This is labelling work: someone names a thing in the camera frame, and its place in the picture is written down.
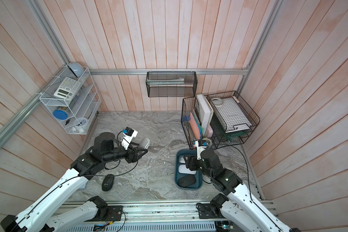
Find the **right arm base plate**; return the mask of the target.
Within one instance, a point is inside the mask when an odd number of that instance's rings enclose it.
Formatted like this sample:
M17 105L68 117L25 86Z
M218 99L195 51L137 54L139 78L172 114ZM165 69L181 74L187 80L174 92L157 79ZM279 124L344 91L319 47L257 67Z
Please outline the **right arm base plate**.
M200 219L221 218L221 214L213 204L197 203L196 209Z

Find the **teal plastic storage tray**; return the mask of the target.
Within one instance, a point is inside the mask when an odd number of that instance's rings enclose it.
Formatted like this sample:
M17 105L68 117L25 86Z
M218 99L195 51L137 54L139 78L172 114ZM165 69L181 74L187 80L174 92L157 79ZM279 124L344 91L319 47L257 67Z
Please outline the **teal plastic storage tray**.
M197 159L197 153L194 150L182 149L176 154L175 165L175 184L182 190L198 190L203 185L202 174L199 171L191 171L186 167L185 157L194 157Z

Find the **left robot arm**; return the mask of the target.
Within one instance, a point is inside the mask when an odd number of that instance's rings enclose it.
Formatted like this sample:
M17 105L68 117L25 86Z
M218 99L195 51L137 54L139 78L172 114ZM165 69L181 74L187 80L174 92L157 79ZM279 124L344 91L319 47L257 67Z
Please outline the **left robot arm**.
M81 206L54 216L54 213L66 200L96 177L109 162L125 160L137 163L148 152L150 139L140 143L133 142L137 131L126 128L121 131L119 140L111 132L103 132L94 140L94 145L85 154L79 156L65 174L44 195L27 209L15 215L7 215L1 221L6 232L64 232L84 221L109 221L119 218L117 212L111 212L107 202L99 196L87 200Z

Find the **silver mouse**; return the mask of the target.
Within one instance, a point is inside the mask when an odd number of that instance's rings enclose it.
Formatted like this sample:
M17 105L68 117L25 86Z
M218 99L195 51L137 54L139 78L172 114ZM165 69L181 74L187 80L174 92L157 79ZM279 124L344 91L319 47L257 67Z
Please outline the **silver mouse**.
M148 149L149 145L150 145L150 139L146 137L140 142L138 147L142 149Z
M179 162L179 163L182 163L182 164L185 164L186 161L185 161L185 159L184 159L184 156L180 156L180 157L178 158L178 162Z

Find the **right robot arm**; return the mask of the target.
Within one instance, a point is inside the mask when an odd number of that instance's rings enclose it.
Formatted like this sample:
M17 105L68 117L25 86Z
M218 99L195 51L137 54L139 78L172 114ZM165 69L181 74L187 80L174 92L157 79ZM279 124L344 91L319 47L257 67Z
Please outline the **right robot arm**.
M207 176L220 191L210 202L213 214L220 214L245 232L298 232L272 214L244 184L237 174L224 168L213 149L200 153L199 157L184 156L191 171Z

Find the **white computer mouse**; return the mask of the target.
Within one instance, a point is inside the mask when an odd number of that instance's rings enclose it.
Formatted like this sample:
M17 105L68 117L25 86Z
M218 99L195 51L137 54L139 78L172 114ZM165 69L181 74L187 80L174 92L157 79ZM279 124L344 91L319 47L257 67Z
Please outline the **white computer mouse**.
M178 167L178 172L180 174L188 174L188 175L195 175L197 171L191 171L189 168L187 168L185 165L180 165Z

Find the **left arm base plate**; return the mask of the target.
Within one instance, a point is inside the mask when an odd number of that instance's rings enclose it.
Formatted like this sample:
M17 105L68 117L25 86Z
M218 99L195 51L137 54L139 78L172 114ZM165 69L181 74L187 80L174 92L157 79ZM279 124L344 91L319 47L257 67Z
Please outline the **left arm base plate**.
M123 206L103 206L97 211L94 220L121 221Z

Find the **black mouse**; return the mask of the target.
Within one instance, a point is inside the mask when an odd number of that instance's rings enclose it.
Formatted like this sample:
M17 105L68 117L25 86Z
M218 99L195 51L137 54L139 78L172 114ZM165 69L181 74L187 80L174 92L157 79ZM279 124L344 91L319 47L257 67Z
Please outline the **black mouse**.
M196 183L195 175L186 175L182 178L180 178L177 182L178 186L181 188L187 188L190 185L193 185Z
M110 191L113 187L114 184L114 180L115 180L115 176L112 174L108 174L102 182L102 191Z

